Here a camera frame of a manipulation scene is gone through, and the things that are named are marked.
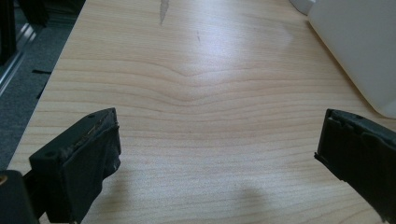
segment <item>wooden table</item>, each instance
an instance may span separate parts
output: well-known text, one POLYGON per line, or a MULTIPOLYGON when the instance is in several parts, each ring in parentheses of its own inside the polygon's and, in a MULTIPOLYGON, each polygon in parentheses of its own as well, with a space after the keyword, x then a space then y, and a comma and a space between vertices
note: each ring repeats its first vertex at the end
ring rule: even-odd
POLYGON ((88 0, 9 169, 111 106, 122 164, 84 223, 381 223, 314 152, 328 107, 396 121, 287 0, 88 0))

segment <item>gray floor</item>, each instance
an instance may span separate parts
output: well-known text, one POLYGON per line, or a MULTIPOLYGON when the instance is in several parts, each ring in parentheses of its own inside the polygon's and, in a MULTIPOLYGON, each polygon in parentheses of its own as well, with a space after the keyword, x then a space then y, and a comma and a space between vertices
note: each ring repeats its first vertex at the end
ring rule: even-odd
POLYGON ((7 169, 38 102, 37 95, 50 77, 32 71, 53 70, 73 28, 75 17, 50 17, 48 26, 40 31, 26 50, 21 66, 0 96, 0 170, 7 169))

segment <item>black plastic part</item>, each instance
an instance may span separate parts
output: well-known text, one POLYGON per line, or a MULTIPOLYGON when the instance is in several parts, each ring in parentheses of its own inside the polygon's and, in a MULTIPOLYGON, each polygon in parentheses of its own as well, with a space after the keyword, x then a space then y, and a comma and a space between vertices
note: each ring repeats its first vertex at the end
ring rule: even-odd
POLYGON ((396 133, 361 116, 328 109, 315 158, 396 223, 396 133))
POLYGON ((80 223, 102 190, 102 181, 120 167, 115 108, 92 113, 61 133, 29 160, 46 195, 50 222, 80 223))
POLYGON ((0 31, 0 64, 4 64, 17 50, 13 0, 0 0, 0 31))
POLYGON ((50 17, 42 0, 19 0, 18 2, 30 24, 46 26, 50 17))
POLYGON ((18 171, 0 171, 0 223, 38 224, 18 171))

